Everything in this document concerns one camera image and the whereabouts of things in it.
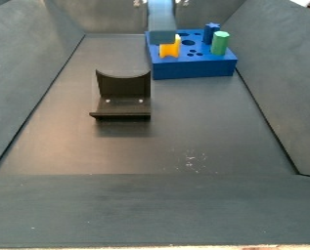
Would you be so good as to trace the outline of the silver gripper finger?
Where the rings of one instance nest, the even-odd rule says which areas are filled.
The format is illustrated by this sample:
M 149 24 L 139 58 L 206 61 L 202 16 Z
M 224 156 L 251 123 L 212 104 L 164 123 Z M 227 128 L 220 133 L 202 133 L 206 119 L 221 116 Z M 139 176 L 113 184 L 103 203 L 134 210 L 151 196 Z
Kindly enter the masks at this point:
M 181 5 L 186 7 L 189 5 L 189 0 L 182 0 Z
M 138 7 L 139 6 L 139 0 L 133 0 L 133 6 Z

